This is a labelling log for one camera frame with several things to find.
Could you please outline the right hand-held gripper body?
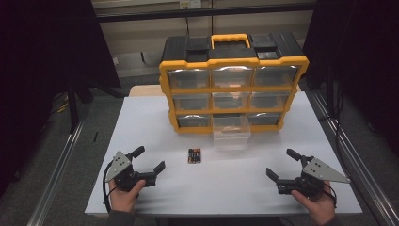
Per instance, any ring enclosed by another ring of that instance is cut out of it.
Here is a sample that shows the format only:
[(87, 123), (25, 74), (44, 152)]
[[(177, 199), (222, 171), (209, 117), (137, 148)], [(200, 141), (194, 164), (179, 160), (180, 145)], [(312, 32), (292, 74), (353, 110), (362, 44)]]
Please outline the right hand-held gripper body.
[(325, 181), (350, 183), (348, 177), (314, 156), (292, 155), (292, 158), (301, 163), (301, 174), (294, 179), (280, 179), (276, 176), (279, 194), (290, 194), (296, 190), (309, 198), (318, 196), (324, 191)]

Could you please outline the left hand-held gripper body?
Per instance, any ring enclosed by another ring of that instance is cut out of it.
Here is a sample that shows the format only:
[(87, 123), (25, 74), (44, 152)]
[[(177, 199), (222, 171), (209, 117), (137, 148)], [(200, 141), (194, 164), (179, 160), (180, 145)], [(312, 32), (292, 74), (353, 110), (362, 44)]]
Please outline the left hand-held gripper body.
[(152, 171), (138, 172), (134, 170), (132, 153), (124, 154), (118, 151), (108, 164), (104, 180), (113, 180), (122, 191), (130, 191), (138, 181), (145, 180), (146, 186), (155, 186), (157, 174)]

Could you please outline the clear plastic drawer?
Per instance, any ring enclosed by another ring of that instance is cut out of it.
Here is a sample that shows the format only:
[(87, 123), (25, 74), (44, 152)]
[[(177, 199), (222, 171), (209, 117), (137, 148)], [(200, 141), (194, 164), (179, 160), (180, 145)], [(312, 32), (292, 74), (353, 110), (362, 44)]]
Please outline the clear plastic drawer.
[(213, 117), (214, 146), (223, 151), (244, 150), (251, 137), (245, 115), (215, 115)]

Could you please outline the person's left hand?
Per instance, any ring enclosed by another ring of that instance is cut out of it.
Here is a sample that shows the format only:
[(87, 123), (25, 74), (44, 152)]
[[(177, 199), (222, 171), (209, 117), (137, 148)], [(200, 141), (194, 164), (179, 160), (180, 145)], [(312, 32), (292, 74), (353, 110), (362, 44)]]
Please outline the person's left hand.
[(109, 189), (111, 190), (111, 209), (114, 211), (133, 213), (135, 209), (136, 198), (138, 197), (139, 192), (145, 186), (146, 181), (138, 181), (129, 192), (120, 190), (113, 180), (111, 180), (108, 184)]

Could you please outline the person's right hand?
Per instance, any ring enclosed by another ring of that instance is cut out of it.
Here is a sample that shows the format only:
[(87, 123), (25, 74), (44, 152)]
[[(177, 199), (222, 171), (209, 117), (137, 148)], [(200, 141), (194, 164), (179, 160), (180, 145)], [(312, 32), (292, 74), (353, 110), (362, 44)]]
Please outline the person's right hand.
[(324, 191), (318, 198), (307, 198), (297, 190), (291, 195), (308, 210), (313, 226), (327, 226), (336, 216), (329, 182), (324, 183)]

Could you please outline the wooden table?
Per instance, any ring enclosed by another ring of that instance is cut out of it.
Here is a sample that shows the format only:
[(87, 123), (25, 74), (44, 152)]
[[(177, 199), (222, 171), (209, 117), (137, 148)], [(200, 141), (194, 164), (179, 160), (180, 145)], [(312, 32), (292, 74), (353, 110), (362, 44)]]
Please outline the wooden table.
[(164, 96), (164, 93), (160, 85), (139, 85), (130, 89), (129, 96)]

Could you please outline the black metal stand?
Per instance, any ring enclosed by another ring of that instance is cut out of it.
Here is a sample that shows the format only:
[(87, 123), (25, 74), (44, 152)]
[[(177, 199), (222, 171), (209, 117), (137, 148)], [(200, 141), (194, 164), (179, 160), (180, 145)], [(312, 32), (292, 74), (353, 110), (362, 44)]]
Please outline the black metal stand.
[(79, 123), (76, 97), (79, 97), (81, 102), (84, 104), (90, 104), (93, 100), (93, 96), (89, 90), (89, 85), (90, 82), (87, 78), (85, 78), (85, 76), (76, 75), (69, 77), (67, 83), (67, 94), (71, 116), (70, 133), (76, 129)]

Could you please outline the grid of clear drawers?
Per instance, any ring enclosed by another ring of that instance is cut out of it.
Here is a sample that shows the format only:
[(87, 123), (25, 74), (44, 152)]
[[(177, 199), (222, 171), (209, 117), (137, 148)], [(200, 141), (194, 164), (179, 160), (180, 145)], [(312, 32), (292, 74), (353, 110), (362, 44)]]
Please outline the grid of clear drawers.
[(299, 67), (224, 66), (176, 69), (167, 75), (172, 119), (179, 129), (209, 129), (218, 118), (230, 118), (237, 126), (241, 117), (251, 127), (277, 128), (290, 107)]

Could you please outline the black curtain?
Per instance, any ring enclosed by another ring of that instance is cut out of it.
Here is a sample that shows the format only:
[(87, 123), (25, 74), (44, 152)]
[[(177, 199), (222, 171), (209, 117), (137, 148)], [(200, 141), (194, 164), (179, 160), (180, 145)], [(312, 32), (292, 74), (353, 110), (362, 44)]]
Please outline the black curtain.
[(336, 79), (399, 156), (399, 0), (316, 0), (308, 86)]
[(27, 162), (53, 98), (120, 80), (92, 0), (0, 0), (0, 197)]

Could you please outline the yellow black drawer organizer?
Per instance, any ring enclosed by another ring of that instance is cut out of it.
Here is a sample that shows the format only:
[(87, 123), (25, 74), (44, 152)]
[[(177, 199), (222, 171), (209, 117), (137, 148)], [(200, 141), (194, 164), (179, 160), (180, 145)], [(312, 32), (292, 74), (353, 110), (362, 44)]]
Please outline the yellow black drawer organizer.
[(286, 113), (290, 110), (301, 76), (310, 62), (303, 54), (294, 36), (289, 32), (268, 33), (265, 35), (224, 34), (205, 38), (188, 36), (169, 37), (166, 40), (161, 62), (160, 84), (168, 100), (168, 117), (177, 133), (213, 133), (213, 126), (206, 128), (177, 127), (172, 119), (171, 90), (167, 72), (176, 69), (215, 69), (224, 66), (289, 66), (299, 67), (299, 77), (293, 88), (293, 98), (289, 109), (284, 113), (282, 125), (277, 128), (267, 126), (250, 127), (250, 132), (278, 131), (284, 124)]

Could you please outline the black horizontal bar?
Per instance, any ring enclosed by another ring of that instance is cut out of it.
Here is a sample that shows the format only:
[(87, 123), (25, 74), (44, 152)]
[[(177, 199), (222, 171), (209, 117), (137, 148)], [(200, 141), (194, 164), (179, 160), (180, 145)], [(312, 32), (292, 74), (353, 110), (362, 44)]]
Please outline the black horizontal bar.
[(163, 10), (163, 11), (138, 12), (138, 13), (98, 14), (96, 16), (96, 20), (99, 23), (114, 23), (114, 22), (176, 19), (176, 18), (191, 18), (191, 17), (205, 17), (205, 16), (223, 16), (223, 15), (236, 15), (236, 14), (305, 11), (305, 10), (315, 10), (317, 7), (318, 7), (317, 3), (296, 3), (296, 4), (282, 4), (282, 5), (251, 6), (251, 7), (176, 9), (176, 10)]

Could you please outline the metal floor rail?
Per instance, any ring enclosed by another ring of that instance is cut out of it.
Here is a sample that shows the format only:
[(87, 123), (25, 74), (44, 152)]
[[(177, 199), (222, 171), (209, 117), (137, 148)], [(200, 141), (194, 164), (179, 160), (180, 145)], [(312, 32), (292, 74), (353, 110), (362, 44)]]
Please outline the metal floor rail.
[(60, 181), (64, 175), (65, 169), (69, 163), (74, 147), (80, 137), (84, 122), (80, 121), (76, 127), (69, 134), (66, 144), (62, 150), (60, 157), (56, 162), (56, 167), (53, 170), (51, 177), (42, 192), (40, 199), (27, 222), (26, 226), (42, 226), (46, 219), (50, 207), (56, 195)]
[(340, 126), (339, 121), (332, 119), (329, 116), (329, 113), (327, 112), (327, 102), (319, 92), (312, 92), (310, 96), (316, 102), (318, 108), (323, 113), (323, 116), (327, 117), (327, 124), (334, 133), (334, 136), (337, 138), (336, 143), (338, 144), (338, 150), (341, 153), (344, 153), (352, 164), (356, 174), (367, 190), (367, 194), (373, 200), (373, 203), (378, 209), (380, 215), (384, 218), (388, 226), (399, 226), (399, 214), (394, 210), (388, 197), (377, 184), (371, 172), (366, 168), (366, 165), (361, 160), (344, 129)]

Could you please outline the white wall outlet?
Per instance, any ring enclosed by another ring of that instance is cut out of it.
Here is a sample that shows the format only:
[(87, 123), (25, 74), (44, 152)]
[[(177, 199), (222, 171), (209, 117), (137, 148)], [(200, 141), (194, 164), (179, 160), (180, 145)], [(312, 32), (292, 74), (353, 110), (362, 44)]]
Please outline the white wall outlet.
[(180, 0), (180, 9), (201, 8), (201, 0)]

